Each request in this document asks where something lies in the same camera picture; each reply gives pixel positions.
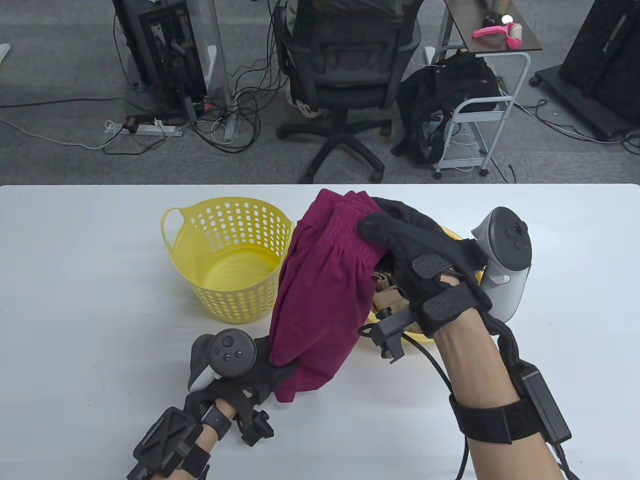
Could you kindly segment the person's right hand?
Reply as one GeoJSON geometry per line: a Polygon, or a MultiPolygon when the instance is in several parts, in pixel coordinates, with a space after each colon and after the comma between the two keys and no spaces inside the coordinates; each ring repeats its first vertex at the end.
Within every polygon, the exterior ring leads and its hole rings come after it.
{"type": "Polygon", "coordinates": [[[476,279],[489,256],[472,238],[456,240],[432,218],[407,204],[374,198],[380,212],[358,223],[358,233],[387,251],[383,263],[422,332],[445,336],[486,336],[481,313],[492,307],[476,279]]]}

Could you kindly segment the person's left hand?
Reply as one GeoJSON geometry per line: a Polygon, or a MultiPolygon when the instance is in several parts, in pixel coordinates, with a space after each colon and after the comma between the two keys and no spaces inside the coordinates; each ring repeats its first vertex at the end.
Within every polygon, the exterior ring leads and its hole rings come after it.
{"type": "Polygon", "coordinates": [[[281,384],[297,370],[297,362],[274,366],[269,362],[271,347],[267,336],[254,340],[256,359],[253,366],[238,377],[203,375],[210,368],[208,350],[214,334],[201,334],[190,349],[189,393],[183,409],[192,416],[201,417],[201,409],[215,400],[224,400],[236,411],[234,420],[248,427],[253,423],[254,407],[261,405],[281,384]]]}

